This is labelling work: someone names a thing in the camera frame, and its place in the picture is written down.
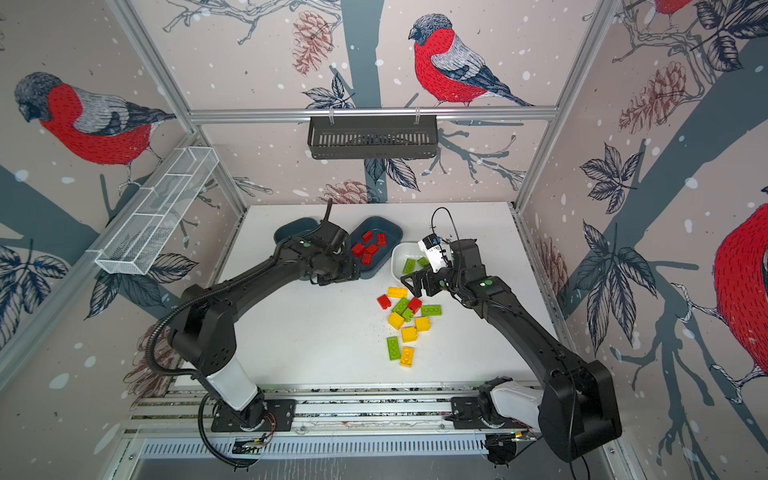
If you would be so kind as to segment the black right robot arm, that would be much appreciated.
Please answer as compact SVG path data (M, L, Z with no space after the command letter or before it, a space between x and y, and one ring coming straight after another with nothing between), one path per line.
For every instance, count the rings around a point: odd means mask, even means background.
M611 373L566 348L525 309L511 288L490 276L473 239L443 248L430 234L418 246L428 266L401 276L417 298L446 291L496 328L538 380L525 387L508 377L484 383L476 420L491 428L516 421L541 433L561 460L576 458L621 437L623 428Z

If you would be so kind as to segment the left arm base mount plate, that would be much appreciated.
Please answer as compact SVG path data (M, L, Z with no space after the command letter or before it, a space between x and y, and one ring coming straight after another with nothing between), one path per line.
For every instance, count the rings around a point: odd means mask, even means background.
M217 400L211 430L215 433L288 432L292 428L296 406L297 402L291 399L267 399L236 411Z

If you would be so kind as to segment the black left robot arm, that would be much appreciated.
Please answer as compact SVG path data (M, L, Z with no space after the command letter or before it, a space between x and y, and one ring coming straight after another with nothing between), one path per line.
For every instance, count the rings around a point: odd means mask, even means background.
M357 280L359 266L349 234L322 220L307 232L281 240L263 262L212 287L189 288L178 307L159 320L145 358L164 377L188 376L204 387L242 428L252 430L267 415L264 395L240 364L237 323L253 309L302 278L318 286Z

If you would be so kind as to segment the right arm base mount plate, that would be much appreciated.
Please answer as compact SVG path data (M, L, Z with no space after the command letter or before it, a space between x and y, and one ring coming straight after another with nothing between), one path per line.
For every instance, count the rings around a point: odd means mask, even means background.
M450 404L445 420L458 430L530 429L517 419L501 416L485 397L452 397Z

